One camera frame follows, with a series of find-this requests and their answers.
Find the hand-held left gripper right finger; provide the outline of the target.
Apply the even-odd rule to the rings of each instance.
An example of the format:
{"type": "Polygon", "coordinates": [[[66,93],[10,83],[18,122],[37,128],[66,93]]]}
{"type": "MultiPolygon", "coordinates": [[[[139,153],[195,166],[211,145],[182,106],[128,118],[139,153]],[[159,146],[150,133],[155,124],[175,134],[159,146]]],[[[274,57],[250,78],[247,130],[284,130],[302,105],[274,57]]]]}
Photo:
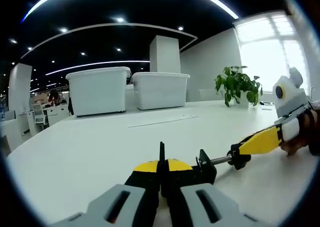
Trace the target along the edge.
{"type": "Polygon", "coordinates": [[[267,227],[240,212],[238,204],[213,184],[217,169],[209,162],[190,166],[167,159],[166,199],[174,227],[267,227]]]}

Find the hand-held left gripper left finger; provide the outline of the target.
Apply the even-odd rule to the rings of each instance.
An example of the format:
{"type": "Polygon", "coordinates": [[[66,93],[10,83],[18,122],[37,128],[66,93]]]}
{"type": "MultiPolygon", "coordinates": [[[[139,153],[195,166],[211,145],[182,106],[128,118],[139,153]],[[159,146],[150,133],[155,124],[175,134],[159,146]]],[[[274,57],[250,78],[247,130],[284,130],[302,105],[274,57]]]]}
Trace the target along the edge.
{"type": "Polygon", "coordinates": [[[75,213],[52,227],[151,227],[159,206],[157,160],[134,168],[124,184],[116,184],[92,200],[86,212],[75,213]]]}

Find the person's right hand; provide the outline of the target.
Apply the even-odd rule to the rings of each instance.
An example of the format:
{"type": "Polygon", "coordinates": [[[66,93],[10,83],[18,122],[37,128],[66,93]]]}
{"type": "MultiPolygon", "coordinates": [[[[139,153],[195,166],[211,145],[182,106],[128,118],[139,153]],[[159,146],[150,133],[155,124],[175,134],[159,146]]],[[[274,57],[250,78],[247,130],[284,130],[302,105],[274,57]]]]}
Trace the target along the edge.
{"type": "Polygon", "coordinates": [[[311,115],[304,113],[298,117],[299,134],[290,141],[283,142],[280,148],[289,156],[294,155],[299,149],[307,146],[320,148],[320,110],[311,110],[311,115]]]}

